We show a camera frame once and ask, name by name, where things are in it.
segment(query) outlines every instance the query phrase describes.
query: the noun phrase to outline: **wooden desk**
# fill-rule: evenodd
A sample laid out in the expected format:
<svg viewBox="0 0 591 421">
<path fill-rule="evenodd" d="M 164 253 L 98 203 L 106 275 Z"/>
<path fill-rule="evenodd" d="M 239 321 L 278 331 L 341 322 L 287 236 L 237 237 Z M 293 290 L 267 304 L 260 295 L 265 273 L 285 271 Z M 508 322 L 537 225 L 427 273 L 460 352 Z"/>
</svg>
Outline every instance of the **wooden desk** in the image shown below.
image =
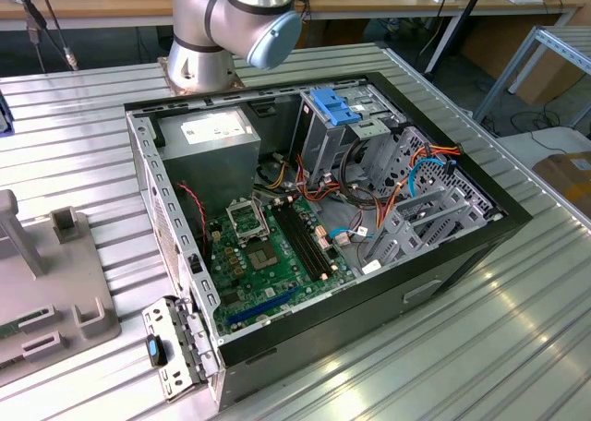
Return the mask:
<svg viewBox="0 0 591 421">
<path fill-rule="evenodd" d="M 47 14 L 42 0 L 33 0 Z M 50 0 L 60 25 L 64 29 L 88 29 L 105 27 L 135 27 L 171 25 L 171 0 Z M 436 53 L 428 66 L 432 68 L 460 19 L 468 0 L 449 1 L 441 11 L 444 17 L 452 17 L 444 32 Z M 576 10 L 583 6 L 581 0 L 545 0 L 545 4 L 518 6 L 507 0 L 480 0 L 474 16 L 561 14 L 557 25 L 565 25 Z M 439 3 L 431 0 L 310 0 L 312 19 L 353 18 L 408 18 L 435 17 Z M 22 6 L 0 0 L 0 30 L 25 30 L 25 14 Z"/>
</svg>

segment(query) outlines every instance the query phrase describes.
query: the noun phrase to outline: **cardboard box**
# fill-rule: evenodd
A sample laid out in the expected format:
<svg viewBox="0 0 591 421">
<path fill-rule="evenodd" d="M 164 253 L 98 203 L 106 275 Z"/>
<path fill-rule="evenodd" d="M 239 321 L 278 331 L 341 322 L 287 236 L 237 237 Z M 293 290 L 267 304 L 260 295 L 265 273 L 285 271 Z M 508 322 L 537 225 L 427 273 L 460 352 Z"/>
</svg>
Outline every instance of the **cardboard box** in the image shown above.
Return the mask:
<svg viewBox="0 0 591 421">
<path fill-rule="evenodd" d="M 534 172 L 591 218 L 591 151 L 550 155 Z"/>
</svg>

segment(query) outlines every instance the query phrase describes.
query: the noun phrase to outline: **label sticker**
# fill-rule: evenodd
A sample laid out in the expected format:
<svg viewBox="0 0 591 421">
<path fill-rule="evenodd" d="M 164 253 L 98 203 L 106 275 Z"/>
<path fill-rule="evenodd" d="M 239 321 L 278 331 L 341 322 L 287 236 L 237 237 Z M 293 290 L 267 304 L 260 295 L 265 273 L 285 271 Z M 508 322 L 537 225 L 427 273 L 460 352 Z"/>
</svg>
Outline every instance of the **label sticker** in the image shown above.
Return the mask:
<svg viewBox="0 0 591 421">
<path fill-rule="evenodd" d="M 381 264 L 377 259 L 371 261 L 366 267 L 361 269 L 366 275 L 381 268 Z"/>
<path fill-rule="evenodd" d="M 181 130 L 189 144 L 213 141 L 244 135 L 245 129 L 232 114 L 216 114 L 207 118 L 183 123 Z"/>
<path fill-rule="evenodd" d="M 576 165 L 577 169 L 579 170 L 591 170 L 591 162 L 589 162 L 588 160 L 577 158 L 572 159 L 571 161 L 574 165 Z"/>
</svg>

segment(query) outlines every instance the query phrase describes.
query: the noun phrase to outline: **open computer tower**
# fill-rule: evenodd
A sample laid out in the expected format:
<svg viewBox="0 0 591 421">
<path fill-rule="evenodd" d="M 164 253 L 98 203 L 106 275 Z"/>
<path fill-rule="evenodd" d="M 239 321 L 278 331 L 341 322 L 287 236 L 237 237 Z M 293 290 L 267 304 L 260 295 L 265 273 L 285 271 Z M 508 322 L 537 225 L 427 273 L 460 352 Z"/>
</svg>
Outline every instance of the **open computer tower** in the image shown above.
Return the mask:
<svg viewBox="0 0 591 421">
<path fill-rule="evenodd" d="M 248 397 L 445 292 L 530 220 L 380 74 L 126 111 L 176 293 L 143 312 L 169 401 Z"/>
</svg>

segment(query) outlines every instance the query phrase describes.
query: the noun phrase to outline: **metal rack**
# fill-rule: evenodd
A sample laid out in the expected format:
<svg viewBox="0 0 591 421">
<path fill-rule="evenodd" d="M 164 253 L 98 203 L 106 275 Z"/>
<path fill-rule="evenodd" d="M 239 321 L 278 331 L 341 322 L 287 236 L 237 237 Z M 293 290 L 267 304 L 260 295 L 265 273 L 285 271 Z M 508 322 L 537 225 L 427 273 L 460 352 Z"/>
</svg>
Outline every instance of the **metal rack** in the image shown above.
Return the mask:
<svg viewBox="0 0 591 421">
<path fill-rule="evenodd" d="M 546 47 L 579 67 L 587 75 L 591 75 L 591 27 L 534 27 L 474 113 L 474 119 L 477 122 L 482 121 L 488 114 L 493 103 L 506 87 L 509 78 L 537 42 L 543 47 L 540 47 L 530 58 L 524 70 L 509 88 L 510 93 L 517 91 L 539 61 Z M 576 126 L 589 111 L 591 111 L 591 102 L 571 120 L 568 126 Z"/>
<path fill-rule="evenodd" d="M 448 293 L 216 419 L 588 417 L 588 218 L 391 51 L 373 44 L 303 49 L 270 72 L 244 61 L 236 67 L 249 87 L 380 71 L 535 219 Z M 4 78 L 0 89 L 17 130 L 0 139 L 0 184 L 26 198 L 22 222 L 63 205 L 89 215 L 123 330 L 1 388 L 0 415 L 213 416 L 208 391 L 165 402 L 144 345 L 140 310 L 172 290 L 139 196 L 121 104 L 172 96 L 162 70 Z"/>
</svg>

